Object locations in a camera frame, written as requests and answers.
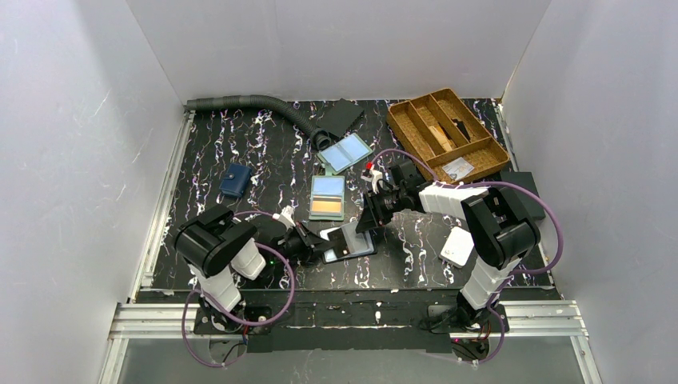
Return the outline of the black card holder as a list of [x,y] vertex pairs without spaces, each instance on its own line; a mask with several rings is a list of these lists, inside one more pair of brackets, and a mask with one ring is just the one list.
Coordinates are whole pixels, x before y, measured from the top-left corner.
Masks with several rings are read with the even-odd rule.
[[357,222],[349,222],[319,232],[321,238],[333,242],[333,247],[323,254],[325,264],[370,256],[377,252],[371,233],[368,231],[358,233],[356,227]]

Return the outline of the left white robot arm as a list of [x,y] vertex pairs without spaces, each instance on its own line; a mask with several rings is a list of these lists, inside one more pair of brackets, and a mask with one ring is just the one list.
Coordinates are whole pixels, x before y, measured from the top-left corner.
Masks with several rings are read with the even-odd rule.
[[285,273],[276,254],[299,266],[341,247],[340,239],[324,239],[294,220],[291,206],[276,214],[214,206],[179,226],[172,239],[209,306],[223,314],[240,304],[237,285],[243,279],[254,282]]

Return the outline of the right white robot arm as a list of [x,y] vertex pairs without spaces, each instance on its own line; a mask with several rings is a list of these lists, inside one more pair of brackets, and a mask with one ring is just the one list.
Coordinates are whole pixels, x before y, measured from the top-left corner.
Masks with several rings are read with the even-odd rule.
[[454,186],[426,180],[405,160],[391,166],[391,182],[375,182],[363,195],[356,231],[375,230],[402,210],[448,215],[466,222],[477,260],[457,295],[457,309],[472,315],[494,302],[502,282],[540,241],[540,233],[509,187]]

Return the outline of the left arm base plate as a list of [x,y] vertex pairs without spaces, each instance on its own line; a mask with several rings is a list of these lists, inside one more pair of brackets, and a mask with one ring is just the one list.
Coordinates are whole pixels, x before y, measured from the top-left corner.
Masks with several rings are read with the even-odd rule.
[[[273,311],[268,306],[237,306],[233,314],[249,322],[260,322],[260,317],[273,317]],[[244,330],[245,325],[218,314],[211,308],[198,308],[193,321],[193,332],[198,335],[243,334]]]

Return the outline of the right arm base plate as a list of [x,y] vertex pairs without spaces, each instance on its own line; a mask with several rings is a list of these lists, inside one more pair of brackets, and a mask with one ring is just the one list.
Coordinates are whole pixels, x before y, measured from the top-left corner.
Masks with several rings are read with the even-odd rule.
[[504,332],[509,332],[510,325],[505,307],[495,304],[493,310],[495,314],[487,308],[466,314],[453,305],[431,305],[426,308],[418,326],[421,330],[434,334],[470,333],[481,338],[487,333],[500,333],[500,326],[503,326]]

